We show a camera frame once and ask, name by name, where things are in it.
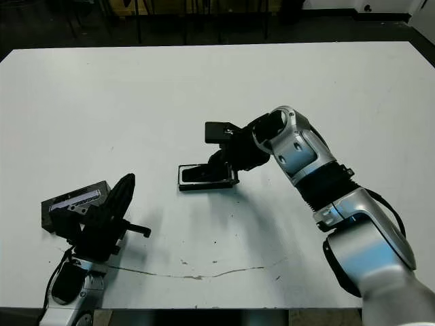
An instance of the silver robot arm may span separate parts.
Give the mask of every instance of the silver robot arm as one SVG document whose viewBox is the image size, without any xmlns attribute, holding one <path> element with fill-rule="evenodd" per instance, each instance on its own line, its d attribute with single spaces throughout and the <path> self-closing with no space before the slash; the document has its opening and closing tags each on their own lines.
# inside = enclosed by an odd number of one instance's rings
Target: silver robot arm
<svg viewBox="0 0 435 326">
<path fill-rule="evenodd" d="M 324 253 L 341 286 L 362 298 L 365 326 L 435 325 L 435 294 L 415 278 L 404 234 L 374 193 L 351 180 L 352 170 L 336 162 L 308 119 L 278 107 L 252 132 L 314 210 L 319 228 L 334 230 Z"/>
</svg>

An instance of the chair leg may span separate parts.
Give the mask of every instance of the chair leg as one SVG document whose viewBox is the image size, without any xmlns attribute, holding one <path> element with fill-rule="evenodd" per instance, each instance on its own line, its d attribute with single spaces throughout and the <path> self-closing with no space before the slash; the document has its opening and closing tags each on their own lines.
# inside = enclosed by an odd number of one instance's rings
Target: chair leg
<svg viewBox="0 0 435 326">
<path fill-rule="evenodd" d="M 142 43 L 142 36 L 141 36 L 141 21 L 139 19 L 139 4 L 137 3 L 137 0 L 135 0 L 135 13 L 136 13 L 136 33 L 137 33 L 137 42 L 140 44 Z"/>
<path fill-rule="evenodd" d="M 266 16 L 264 17 L 264 39 L 268 37 L 269 28 L 269 0 L 266 0 Z"/>
<path fill-rule="evenodd" d="M 111 36 L 110 23 L 107 20 L 107 15 L 108 15 L 107 9 L 105 8 L 104 3 L 102 3 L 102 1 L 104 1 L 104 0 L 97 0 L 97 5 L 98 5 L 99 11 L 100 11 L 101 19 L 103 19 L 103 22 L 104 22 L 104 26 L 105 26 L 107 32 L 109 33 L 109 35 Z"/>
<path fill-rule="evenodd" d="M 143 0 L 143 5 L 145 6 L 145 10 L 147 11 L 147 15 L 151 14 L 150 8 L 148 7 L 147 0 Z"/>
<path fill-rule="evenodd" d="M 61 8 L 61 10 L 63 11 L 63 14 L 64 14 L 64 16 L 65 16 L 65 19 L 66 19 L 67 22 L 68 22 L 68 26 L 69 26 L 69 28 L 71 29 L 71 34 L 73 35 L 73 37 L 74 37 L 75 39 L 77 39 L 77 34 L 76 34 L 75 31 L 74 31 L 73 23 L 71 22 L 71 19 L 69 19 L 69 15 L 68 15 L 68 12 L 67 12 L 67 8 L 65 8 L 65 4 L 64 4 L 63 1 L 64 1 L 64 0 L 59 0 L 60 8 Z"/>
<path fill-rule="evenodd" d="M 188 43 L 188 0 L 184 0 L 183 43 L 184 43 L 185 46 Z"/>
</svg>

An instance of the scratch mark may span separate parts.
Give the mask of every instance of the scratch mark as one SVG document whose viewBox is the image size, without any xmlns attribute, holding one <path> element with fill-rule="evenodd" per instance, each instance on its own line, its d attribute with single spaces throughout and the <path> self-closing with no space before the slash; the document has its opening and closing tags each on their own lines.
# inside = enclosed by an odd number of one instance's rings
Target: scratch mark
<svg viewBox="0 0 435 326">
<path fill-rule="evenodd" d="M 179 278 L 180 276 L 171 276 L 171 275 L 168 275 L 169 277 L 174 277 L 174 278 Z M 206 276 L 201 276 L 201 275 L 198 275 L 198 276 L 190 276 L 190 275 L 188 275 L 188 276 L 183 276 L 182 278 L 191 278 L 192 280 L 202 280 L 203 279 L 203 277 L 206 277 Z"/>
<path fill-rule="evenodd" d="M 223 275 L 228 275 L 228 274 L 237 273 L 237 272 L 244 272 L 244 271 L 247 271 L 247 270 L 265 270 L 267 268 L 271 268 L 273 266 L 276 266 L 276 265 L 280 264 L 281 262 L 283 262 L 285 260 L 287 260 L 287 257 L 284 257 L 283 259 L 280 259 L 279 261 L 276 261 L 275 263 L 273 263 L 272 265 L 269 265 L 269 266 L 256 266 L 256 267 L 248 267 L 248 268 L 239 268 L 239 269 L 236 269 L 236 270 L 228 270 L 226 272 L 223 272 L 223 273 L 220 273 L 220 274 L 216 274 L 216 275 L 198 275 L 198 276 L 193 276 L 193 275 L 181 276 L 181 275 L 170 275 L 170 274 L 157 274 L 157 273 L 142 272 L 141 270 L 132 270 L 130 268 L 117 267 L 117 266 L 111 266 L 111 265 L 107 265 L 107 267 L 109 267 L 109 268 L 115 268 L 117 270 L 126 270 L 127 272 L 134 272 L 134 273 L 144 274 L 144 275 L 148 275 L 148 276 L 169 277 L 169 278 L 189 278 L 189 279 L 192 279 L 192 280 L 203 280 L 204 278 L 221 277 Z"/>
</svg>

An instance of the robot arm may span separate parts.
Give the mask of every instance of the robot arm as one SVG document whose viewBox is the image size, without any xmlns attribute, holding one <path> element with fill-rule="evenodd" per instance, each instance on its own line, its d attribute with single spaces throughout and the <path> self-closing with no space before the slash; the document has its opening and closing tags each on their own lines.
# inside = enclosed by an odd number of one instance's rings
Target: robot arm
<svg viewBox="0 0 435 326">
<path fill-rule="evenodd" d="M 435 325 L 435 294 L 415 278 L 415 258 L 404 230 L 397 229 L 372 197 L 382 199 L 379 195 L 351 180 L 353 171 L 336 161 L 306 117 L 289 107 L 278 107 L 243 129 L 231 126 L 225 124 L 215 133 L 215 143 L 221 144 L 218 162 L 180 170 L 180 180 L 207 189 L 209 175 L 204 170 L 223 166 L 249 170 L 267 162 L 262 153 L 274 156 L 313 209 L 319 229 L 333 230 L 324 242 L 324 253 L 343 289 L 362 297 L 364 324 Z M 250 150 L 240 155 L 243 148 Z M 234 173 L 222 175 L 232 181 L 228 186 L 238 182 L 231 179 Z"/>
<path fill-rule="evenodd" d="M 71 248 L 48 281 L 38 325 L 92 325 L 103 299 L 105 262 L 119 253 L 118 241 L 126 231 L 146 238 L 151 234 L 149 228 L 124 219 L 134 188 L 135 175 L 130 173 L 112 190 L 102 181 L 42 203 L 43 228 L 66 238 Z"/>
</svg>

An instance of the dark floor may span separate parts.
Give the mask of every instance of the dark floor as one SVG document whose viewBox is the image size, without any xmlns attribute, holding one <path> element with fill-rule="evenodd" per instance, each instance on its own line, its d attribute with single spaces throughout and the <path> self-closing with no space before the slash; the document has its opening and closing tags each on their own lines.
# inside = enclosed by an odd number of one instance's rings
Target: dark floor
<svg viewBox="0 0 435 326">
<path fill-rule="evenodd" d="M 264 14 L 154 15 L 141 16 L 138 33 L 133 16 L 107 18 L 97 4 L 76 3 L 72 10 L 52 1 L 0 0 L 0 60 L 16 48 L 410 41 L 435 66 L 435 46 L 403 21 L 311 14 L 283 23 L 272 14 L 267 22 Z"/>
</svg>

